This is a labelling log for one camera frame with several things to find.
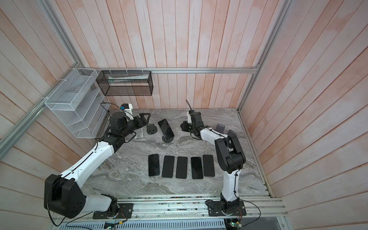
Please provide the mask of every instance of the smartphone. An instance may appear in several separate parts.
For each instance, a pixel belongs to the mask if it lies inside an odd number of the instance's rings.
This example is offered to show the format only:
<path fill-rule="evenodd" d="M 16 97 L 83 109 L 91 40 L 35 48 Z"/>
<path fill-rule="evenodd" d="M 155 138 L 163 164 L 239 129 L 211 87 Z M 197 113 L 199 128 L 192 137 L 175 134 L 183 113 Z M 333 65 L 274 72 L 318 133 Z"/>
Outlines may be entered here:
<path fill-rule="evenodd" d="M 193 156 L 190 158 L 192 165 L 192 178 L 193 179 L 203 179 L 202 170 L 202 159 L 199 156 Z"/>
<path fill-rule="evenodd" d="M 163 119 L 163 120 L 159 121 L 158 124 L 159 124 L 159 127 L 162 131 L 162 134 L 163 134 L 164 138 L 167 141 L 174 137 L 174 133 L 171 130 L 170 125 L 169 125 L 169 123 L 167 122 L 166 119 Z"/>
<path fill-rule="evenodd" d="M 174 173 L 174 156 L 165 156 L 163 158 L 162 177 L 172 178 Z"/>
<path fill-rule="evenodd" d="M 160 159 L 158 154 L 148 155 L 148 175 L 150 177 L 160 175 Z"/>
<path fill-rule="evenodd" d="M 185 156 L 178 156 L 178 161 L 176 163 L 176 178 L 186 179 L 187 178 L 187 167 L 188 158 Z"/>
<path fill-rule="evenodd" d="M 215 176 L 215 166 L 212 155 L 203 155 L 203 174 L 205 177 Z"/>

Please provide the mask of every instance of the wood panel wall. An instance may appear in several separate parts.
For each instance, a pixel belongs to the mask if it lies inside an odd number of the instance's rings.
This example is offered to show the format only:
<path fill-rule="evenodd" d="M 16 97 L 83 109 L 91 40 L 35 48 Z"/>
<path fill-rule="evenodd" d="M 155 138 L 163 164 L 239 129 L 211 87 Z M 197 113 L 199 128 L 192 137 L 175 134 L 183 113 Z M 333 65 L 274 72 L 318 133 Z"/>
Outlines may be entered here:
<path fill-rule="evenodd" d="M 74 65 L 36 0 L 0 1 L 0 138 Z M 1 229 L 44 229 L 44 180 L 89 151 L 46 110 L 0 161 Z"/>
<path fill-rule="evenodd" d="M 50 0 L 87 67 L 252 67 L 284 0 Z M 238 107 L 248 74 L 154 74 L 134 108 Z"/>
<path fill-rule="evenodd" d="M 295 1 L 241 112 L 295 229 L 367 229 L 367 24 L 367 0 Z"/>

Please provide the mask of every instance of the gray marble surface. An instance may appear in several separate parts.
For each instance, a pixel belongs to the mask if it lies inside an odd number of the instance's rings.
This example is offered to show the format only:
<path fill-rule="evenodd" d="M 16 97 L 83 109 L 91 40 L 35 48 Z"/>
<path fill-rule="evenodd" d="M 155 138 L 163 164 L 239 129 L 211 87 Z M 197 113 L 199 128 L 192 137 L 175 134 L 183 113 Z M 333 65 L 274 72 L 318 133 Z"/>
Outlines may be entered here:
<path fill-rule="evenodd" d="M 205 125 L 215 128 L 217 124 L 223 124 L 226 126 L 225 133 L 229 129 L 237 133 L 247 159 L 239 177 L 239 193 L 264 192 L 265 187 L 250 152 L 237 111 L 235 109 L 196 109 L 196 111 L 201 112 Z M 149 123 L 155 124 L 158 129 L 157 122 L 166 118 L 175 134 L 174 140 L 166 144 L 162 141 L 160 129 L 157 133 L 148 135 L 146 127 L 144 127 L 143 138 L 133 139 L 131 142 L 123 144 L 113 156 L 109 157 L 93 172 L 82 187 L 83 193 L 85 195 L 106 193 L 116 197 L 220 193 L 223 187 L 223 171 L 217 163 L 214 146 L 203 140 L 195 140 L 190 137 L 188 132 L 181 131 L 180 124 L 187 119 L 187 110 L 133 110 L 134 115 L 143 112 L 151 113 Z M 162 172 L 164 156 L 175 156 L 173 178 L 163 178 L 161 175 L 148 176 L 148 155 L 155 153 L 160 156 L 160 172 Z M 203 154 L 213 155 L 215 177 L 193 180 L 190 157 L 202 157 Z M 175 178 L 178 156 L 188 157 L 187 179 Z"/>

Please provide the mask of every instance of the black phone stand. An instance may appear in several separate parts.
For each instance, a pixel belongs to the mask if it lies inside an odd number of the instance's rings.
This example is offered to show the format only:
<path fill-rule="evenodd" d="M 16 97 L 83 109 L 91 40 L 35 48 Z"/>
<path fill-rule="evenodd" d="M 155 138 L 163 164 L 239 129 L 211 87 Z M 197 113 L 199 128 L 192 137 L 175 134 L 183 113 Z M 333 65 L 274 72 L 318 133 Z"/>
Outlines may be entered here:
<path fill-rule="evenodd" d="M 166 140 L 164 136 L 162 136 L 162 140 L 165 142 L 165 143 L 170 143 L 174 140 L 174 137 L 171 137 L 169 140 Z"/>

